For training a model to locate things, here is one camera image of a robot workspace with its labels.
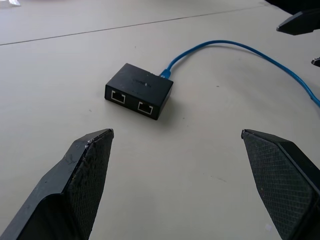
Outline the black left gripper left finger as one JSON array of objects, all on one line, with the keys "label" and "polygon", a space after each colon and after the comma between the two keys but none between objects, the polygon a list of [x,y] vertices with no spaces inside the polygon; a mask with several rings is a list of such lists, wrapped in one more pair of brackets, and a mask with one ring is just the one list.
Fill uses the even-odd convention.
[{"label": "black left gripper left finger", "polygon": [[38,182],[2,240],[87,240],[103,195],[114,131],[75,140]]}]

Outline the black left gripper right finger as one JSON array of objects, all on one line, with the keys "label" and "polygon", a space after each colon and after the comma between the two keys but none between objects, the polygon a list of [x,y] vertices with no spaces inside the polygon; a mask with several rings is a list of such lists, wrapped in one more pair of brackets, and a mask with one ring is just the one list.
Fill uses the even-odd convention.
[{"label": "black left gripper right finger", "polygon": [[259,196],[283,240],[320,238],[320,170],[287,139],[241,133]]}]

